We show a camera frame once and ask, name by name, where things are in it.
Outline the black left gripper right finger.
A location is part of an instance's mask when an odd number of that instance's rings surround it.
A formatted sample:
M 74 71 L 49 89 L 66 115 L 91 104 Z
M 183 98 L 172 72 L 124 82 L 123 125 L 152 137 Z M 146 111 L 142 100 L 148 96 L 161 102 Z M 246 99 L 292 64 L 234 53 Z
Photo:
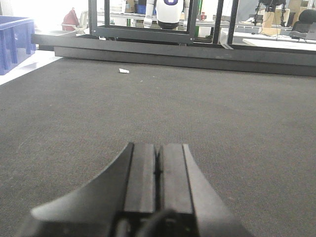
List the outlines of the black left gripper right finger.
M 160 207 L 173 209 L 191 237 L 250 237 L 197 166 L 187 144 L 162 145 Z

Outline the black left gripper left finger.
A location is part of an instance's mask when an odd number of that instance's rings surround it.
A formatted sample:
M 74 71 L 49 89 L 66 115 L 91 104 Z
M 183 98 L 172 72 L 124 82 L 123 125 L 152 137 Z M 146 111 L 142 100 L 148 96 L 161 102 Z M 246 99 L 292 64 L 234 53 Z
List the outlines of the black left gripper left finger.
M 87 184 L 54 201 L 33 208 L 18 237 L 109 237 L 125 215 L 154 213 L 155 148 L 128 143 Z

